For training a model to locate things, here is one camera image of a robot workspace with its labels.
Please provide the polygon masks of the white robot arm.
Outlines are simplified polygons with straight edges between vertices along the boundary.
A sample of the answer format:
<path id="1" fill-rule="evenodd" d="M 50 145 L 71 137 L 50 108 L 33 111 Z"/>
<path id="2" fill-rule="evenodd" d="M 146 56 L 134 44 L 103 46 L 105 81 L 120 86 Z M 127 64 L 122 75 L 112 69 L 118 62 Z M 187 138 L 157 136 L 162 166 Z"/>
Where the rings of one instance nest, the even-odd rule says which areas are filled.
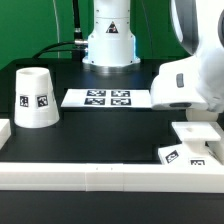
<path id="1" fill-rule="evenodd" d="M 188 58 L 164 63 L 151 107 L 224 112 L 224 0 L 170 0 L 172 27 Z M 137 65 L 130 0 L 94 0 L 94 28 L 83 63 L 105 73 Z"/>

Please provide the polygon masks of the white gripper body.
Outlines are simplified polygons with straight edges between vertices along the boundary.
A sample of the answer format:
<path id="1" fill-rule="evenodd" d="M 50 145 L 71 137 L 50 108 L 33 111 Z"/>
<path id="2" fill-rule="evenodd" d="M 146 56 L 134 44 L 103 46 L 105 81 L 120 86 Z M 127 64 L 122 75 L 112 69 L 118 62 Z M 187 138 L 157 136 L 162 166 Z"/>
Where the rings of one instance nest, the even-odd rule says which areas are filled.
<path id="1" fill-rule="evenodd" d="M 151 107 L 154 110 L 207 110 L 208 103 L 196 90 L 197 78 L 195 56 L 162 64 L 151 85 Z"/>

